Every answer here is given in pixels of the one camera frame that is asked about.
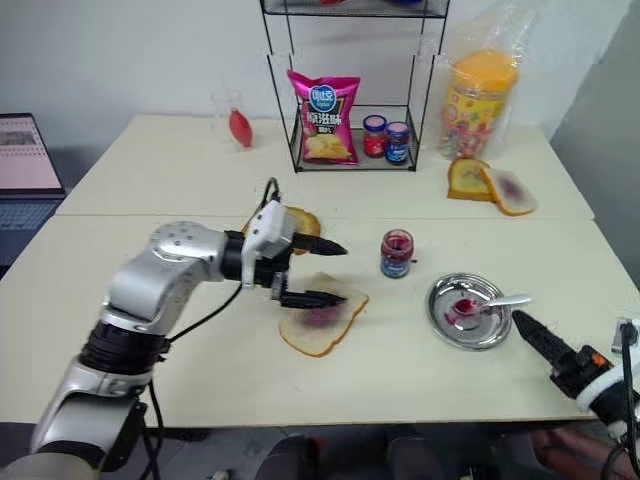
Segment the laptop screen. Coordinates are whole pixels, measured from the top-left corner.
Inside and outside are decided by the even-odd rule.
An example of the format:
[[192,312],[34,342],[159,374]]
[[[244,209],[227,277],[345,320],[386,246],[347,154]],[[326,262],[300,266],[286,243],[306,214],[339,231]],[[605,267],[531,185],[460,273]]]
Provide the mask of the laptop screen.
[[35,120],[0,115],[0,192],[62,191]]

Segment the glass jar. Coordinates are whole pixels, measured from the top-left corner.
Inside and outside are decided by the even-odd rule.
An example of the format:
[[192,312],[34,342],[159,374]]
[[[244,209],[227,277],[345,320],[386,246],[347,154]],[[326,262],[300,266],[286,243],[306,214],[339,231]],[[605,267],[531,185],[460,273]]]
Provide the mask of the glass jar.
[[409,273],[413,256],[413,237],[396,228],[385,233],[380,245],[380,270],[389,278],[401,278]]
[[402,165],[409,158],[409,126],[404,122],[387,125],[385,157],[394,165]]
[[373,158],[384,156],[387,143],[387,119],[382,115],[369,115],[362,122],[364,128],[364,153]]

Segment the metal plate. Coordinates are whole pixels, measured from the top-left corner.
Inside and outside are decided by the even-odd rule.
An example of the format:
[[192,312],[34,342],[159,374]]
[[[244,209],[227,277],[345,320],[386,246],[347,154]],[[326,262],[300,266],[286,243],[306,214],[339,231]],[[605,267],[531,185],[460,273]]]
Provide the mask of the metal plate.
[[500,344],[511,330],[511,308],[494,307],[472,316],[455,314],[459,300],[488,301],[502,292],[470,273],[453,273],[438,280],[426,298],[427,313],[436,332],[447,342],[467,350],[487,350]]

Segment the spoon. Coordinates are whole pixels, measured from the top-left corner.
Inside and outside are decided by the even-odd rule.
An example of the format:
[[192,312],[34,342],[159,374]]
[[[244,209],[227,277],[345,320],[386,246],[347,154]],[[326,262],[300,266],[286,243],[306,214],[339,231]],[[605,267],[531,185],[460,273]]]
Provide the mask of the spoon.
[[491,307],[504,307],[506,305],[521,305],[523,303],[529,303],[531,296],[526,293],[519,293],[515,295],[506,295],[504,297],[492,298],[491,300],[479,303],[468,298],[458,300],[453,306],[453,310],[464,316],[475,315],[476,313]]

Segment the potato chip bag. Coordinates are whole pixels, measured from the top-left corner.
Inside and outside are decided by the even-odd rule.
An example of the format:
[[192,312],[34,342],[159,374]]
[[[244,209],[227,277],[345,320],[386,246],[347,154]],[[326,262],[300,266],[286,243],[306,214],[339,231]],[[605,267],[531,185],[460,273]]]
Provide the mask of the potato chip bag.
[[306,162],[345,165],[358,163],[349,111],[360,77],[321,77],[314,80],[293,70],[287,72],[302,100],[302,145]]

